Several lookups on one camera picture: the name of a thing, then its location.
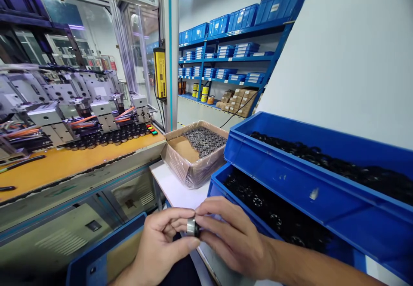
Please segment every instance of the metal block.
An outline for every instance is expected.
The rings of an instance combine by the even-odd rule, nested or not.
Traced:
[[[57,123],[49,126],[42,126],[42,130],[50,138],[53,146],[63,145],[76,139],[72,129],[65,123]]]
[[[30,111],[28,115],[38,126],[61,123],[62,120],[65,119],[57,101],[51,104],[41,105],[36,110]]]

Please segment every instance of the plastic wrap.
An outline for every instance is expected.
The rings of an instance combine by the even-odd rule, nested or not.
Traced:
[[[195,156],[195,150],[182,134],[194,128],[205,127],[216,132],[218,135],[228,139],[228,132],[220,129],[206,121],[200,120],[196,123],[184,126],[165,134],[167,144],[162,150],[161,157],[176,175],[179,181],[190,189],[199,188],[211,179],[211,175],[225,164],[224,148],[218,148],[213,153],[196,161],[189,161]]]

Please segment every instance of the power cord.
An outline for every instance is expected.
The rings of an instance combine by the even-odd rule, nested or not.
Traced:
[[[257,90],[257,92],[251,97],[251,99],[254,98],[254,97],[256,96],[256,94],[259,93],[259,92],[260,92],[261,90],[263,90],[264,88],[265,88],[265,86],[263,86],[263,87],[261,87],[259,90]],[[242,107],[240,107],[238,110],[242,109],[242,108],[243,108],[244,106],[246,106],[247,104],[248,104],[248,102],[247,102],[246,104],[244,104]],[[235,113],[232,114],[231,117],[228,118],[228,120],[227,120],[220,128],[222,128],[223,126],[225,126],[225,125],[227,124],[227,122],[229,122],[229,120],[234,117],[234,115],[235,115]]]

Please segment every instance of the shelving unit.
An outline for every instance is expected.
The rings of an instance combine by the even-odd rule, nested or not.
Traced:
[[[206,63],[211,64],[211,67],[214,68],[216,62],[227,62],[229,64],[231,62],[269,62],[262,83],[230,81],[230,80],[207,78],[207,77],[180,77],[179,80],[180,81],[182,81],[183,79],[199,80],[200,87],[202,86],[202,81],[206,80],[210,82],[209,83],[210,88],[211,88],[212,82],[244,85],[245,87],[258,88],[258,93],[255,97],[254,103],[251,106],[250,112],[248,114],[248,116],[250,116],[258,102],[260,95],[263,93],[263,90],[271,77],[271,74],[274,70],[275,65],[277,64],[278,59],[280,58],[281,52],[284,48],[285,42],[287,41],[290,31],[294,25],[294,22],[295,20],[292,20],[289,22],[273,21],[273,22],[269,22],[266,24],[253,26],[250,28],[240,29],[240,30],[231,31],[231,32],[227,32],[227,33],[216,35],[216,36],[207,37],[205,40],[197,40],[197,41],[179,45],[179,49],[181,50],[181,56],[184,56],[184,50],[203,46],[202,59],[187,60],[187,61],[179,62],[181,66],[186,65],[186,64],[201,63],[201,71],[200,71],[201,74],[203,74]],[[264,35],[269,35],[269,34],[279,34],[279,33],[281,33],[281,37],[280,37],[277,47],[274,50],[273,56],[205,58],[205,48],[207,46],[215,45],[215,52],[217,52],[220,43],[223,43],[223,42],[244,40],[244,39],[248,39],[252,37],[259,37],[259,36],[264,36]],[[198,91],[198,96],[196,98],[196,101],[202,104],[206,104],[206,102],[200,102],[200,97],[201,97],[201,89],[199,89]]]

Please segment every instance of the blue plastic bin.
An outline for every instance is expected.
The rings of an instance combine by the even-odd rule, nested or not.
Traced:
[[[257,227],[258,232],[268,237],[284,241],[274,230],[271,229],[271,227],[269,227],[260,217],[258,217],[257,214],[255,214],[224,186],[224,181],[232,173],[233,169],[234,166],[227,163],[212,175],[210,187],[208,189],[208,196],[223,196],[233,204],[239,205]],[[349,265],[354,264],[353,247],[338,237],[334,237],[332,242],[328,245],[326,254]]]
[[[208,32],[208,23],[200,24],[192,28],[192,41],[204,40]]]
[[[218,17],[210,21],[208,36],[212,37],[228,31],[229,14]]]
[[[317,146],[359,166],[413,178],[413,151],[260,112],[233,126],[224,157],[408,283],[413,281],[413,207],[251,138],[253,131]],[[317,194],[313,200],[310,195]]]
[[[280,25],[295,20],[304,0],[261,0],[255,26],[266,22],[278,21]]]
[[[74,259],[68,267],[66,286],[107,285],[107,254],[141,232],[145,219],[144,212]]]
[[[258,4],[232,12],[229,17],[228,32],[252,27],[257,15]]]

